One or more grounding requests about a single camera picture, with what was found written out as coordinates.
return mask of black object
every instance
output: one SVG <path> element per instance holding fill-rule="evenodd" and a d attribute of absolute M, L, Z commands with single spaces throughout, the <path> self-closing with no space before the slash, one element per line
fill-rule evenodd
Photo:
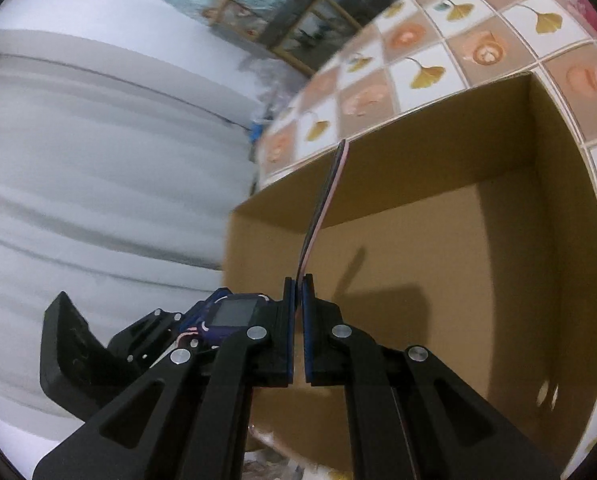
<path fill-rule="evenodd" d="M 378 345 L 303 281 L 307 381 L 344 385 L 356 480 L 557 480 L 549 459 L 428 349 Z"/>
<path fill-rule="evenodd" d="M 119 332 L 105 348 L 61 292 L 45 311 L 40 386 L 59 406 L 89 420 L 173 343 L 181 317 L 158 309 Z"/>
<path fill-rule="evenodd" d="M 279 46 L 290 30 L 306 13 L 306 10 L 316 0 L 287 0 L 285 1 L 274 17 L 266 25 L 265 29 L 257 38 L 257 43 L 262 44 L 268 50 Z"/>
<path fill-rule="evenodd" d="M 390 0 L 340 0 L 345 9 L 363 27 L 390 6 Z"/>
<path fill-rule="evenodd" d="M 257 307 L 253 332 L 220 349 L 172 351 L 44 457 L 34 480 L 240 478 L 252 388 L 291 382 L 294 292 L 287 278 L 281 301 Z"/>
<path fill-rule="evenodd" d="M 258 304 L 251 326 L 219 349 L 173 350 L 43 458 L 34 480 L 239 479 L 252 388 L 291 382 L 295 293 L 286 278 L 282 301 Z M 429 350 L 387 349 L 345 325 L 337 305 L 316 298 L 310 274 L 302 294 L 306 378 L 314 386 L 345 386 L 355 479 L 559 478 L 519 430 Z M 69 361 L 79 345 L 66 297 L 48 308 L 53 320 L 69 307 L 58 322 L 65 330 L 59 361 L 63 354 Z"/>

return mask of blue object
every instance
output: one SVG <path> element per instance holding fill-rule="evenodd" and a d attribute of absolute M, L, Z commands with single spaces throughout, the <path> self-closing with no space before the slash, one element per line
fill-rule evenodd
<path fill-rule="evenodd" d="M 250 326 L 258 308 L 267 301 L 262 294 L 233 294 L 227 287 L 218 288 L 185 314 L 180 334 L 195 329 L 194 335 L 204 343 L 220 346 L 234 332 Z"/>
<path fill-rule="evenodd" d="M 250 128 L 250 142 L 252 144 L 261 138 L 263 129 L 263 124 L 252 123 L 252 127 Z"/>

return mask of white wall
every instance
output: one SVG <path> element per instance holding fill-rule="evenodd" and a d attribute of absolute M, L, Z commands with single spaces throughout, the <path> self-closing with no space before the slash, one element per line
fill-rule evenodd
<path fill-rule="evenodd" d="M 46 30 L 134 50 L 256 104 L 256 76 L 240 68 L 250 55 L 161 0 L 6 0 L 0 29 Z"/>

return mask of pink wire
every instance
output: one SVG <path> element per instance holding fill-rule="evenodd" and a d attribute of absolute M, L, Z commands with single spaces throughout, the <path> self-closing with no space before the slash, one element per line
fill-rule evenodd
<path fill-rule="evenodd" d="M 181 335 L 179 335 L 176 338 L 176 348 L 178 348 L 179 343 L 181 342 L 181 339 L 183 339 L 184 337 L 187 337 L 189 335 L 198 335 L 198 331 L 195 326 L 188 328 L 185 332 L 183 332 Z"/>
<path fill-rule="evenodd" d="M 319 220 L 317 220 L 317 225 L 314 228 L 314 234 L 309 240 L 309 244 L 307 245 L 307 250 L 305 251 L 305 257 L 303 258 L 303 262 L 301 263 L 301 268 L 298 270 L 298 290 L 301 290 L 301 283 L 303 282 L 303 276 L 305 274 L 305 269 L 307 267 L 307 260 L 309 259 L 309 253 L 314 246 L 315 241 L 317 240 L 317 233 L 321 228 L 321 224 L 323 223 L 323 219 L 327 213 L 327 210 L 330 206 L 330 202 L 332 202 L 332 197 L 335 194 L 336 187 L 338 186 L 338 182 L 341 179 L 341 174 L 343 173 L 343 167 L 345 166 L 345 160 L 347 160 L 347 152 L 350 148 L 350 143 L 348 140 L 344 140 L 343 145 L 343 154 L 341 155 L 341 162 L 339 163 L 338 168 L 336 168 L 336 174 L 332 181 L 332 186 L 330 187 L 329 193 L 327 194 L 327 198 L 325 199 L 325 203 L 323 204 L 323 209 L 321 210 L 321 214 L 319 216 Z"/>

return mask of ginkgo leaf pattern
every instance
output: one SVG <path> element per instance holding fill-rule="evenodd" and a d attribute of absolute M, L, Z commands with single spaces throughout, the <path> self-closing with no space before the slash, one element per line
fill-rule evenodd
<path fill-rule="evenodd" d="M 428 88 L 440 81 L 445 74 L 445 68 L 442 66 L 424 66 L 410 83 L 410 88 Z"/>
<path fill-rule="evenodd" d="M 452 7 L 452 10 L 448 13 L 448 22 L 457 22 L 463 18 L 467 18 L 469 13 L 474 9 L 474 4 L 460 4 Z"/>
<path fill-rule="evenodd" d="M 402 8 L 403 8 L 403 2 L 394 2 L 392 5 L 390 5 L 389 7 L 387 7 L 387 9 L 383 13 L 383 15 L 386 18 L 393 18 L 394 16 L 396 16 L 400 12 L 400 10 Z"/>
<path fill-rule="evenodd" d="M 305 139 L 307 141 L 317 140 L 321 135 L 323 135 L 323 133 L 329 125 L 330 121 L 317 121 L 309 129 L 309 132 L 307 133 Z"/>
<path fill-rule="evenodd" d="M 536 32 L 549 34 L 556 32 L 563 25 L 563 16 L 555 12 L 538 12 Z"/>
<path fill-rule="evenodd" d="M 362 69 L 363 67 L 367 66 L 370 61 L 372 61 L 372 57 L 355 57 L 351 60 L 350 66 L 347 69 L 347 72 L 357 72 L 358 70 Z"/>
<path fill-rule="evenodd" d="M 452 0 L 442 0 L 434 6 L 434 10 L 438 10 L 438 12 L 448 9 L 451 9 L 446 17 L 448 22 L 457 22 L 469 16 L 474 9 L 474 4 L 455 4 Z"/>

